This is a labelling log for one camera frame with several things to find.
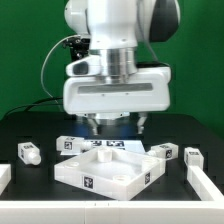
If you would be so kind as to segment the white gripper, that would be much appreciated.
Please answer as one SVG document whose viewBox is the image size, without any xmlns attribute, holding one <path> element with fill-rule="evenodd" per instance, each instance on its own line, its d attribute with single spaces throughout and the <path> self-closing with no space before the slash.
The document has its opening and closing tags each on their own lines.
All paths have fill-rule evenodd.
<svg viewBox="0 0 224 224">
<path fill-rule="evenodd" d="M 169 67 L 140 68 L 126 83 L 106 84 L 98 76 L 71 77 L 64 85 L 64 109 L 68 114 L 89 114 L 88 123 L 97 135 L 94 114 L 166 110 L 170 79 Z M 138 115 L 138 134 L 142 134 L 147 113 Z"/>
</svg>

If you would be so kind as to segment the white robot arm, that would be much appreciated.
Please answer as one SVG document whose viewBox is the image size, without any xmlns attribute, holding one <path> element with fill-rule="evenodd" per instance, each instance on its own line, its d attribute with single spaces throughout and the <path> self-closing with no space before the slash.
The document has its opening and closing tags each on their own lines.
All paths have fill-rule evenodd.
<svg viewBox="0 0 224 224">
<path fill-rule="evenodd" d="M 171 68 L 159 61 L 139 63 L 136 48 L 168 40 L 180 24 L 177 0 L 68 0 L 64 10 L 76 32 L 72 62 L 66 66 L 64 110 L 84 118 L 94 134 L 105 124 L 170 106 Z"/>
</svg>

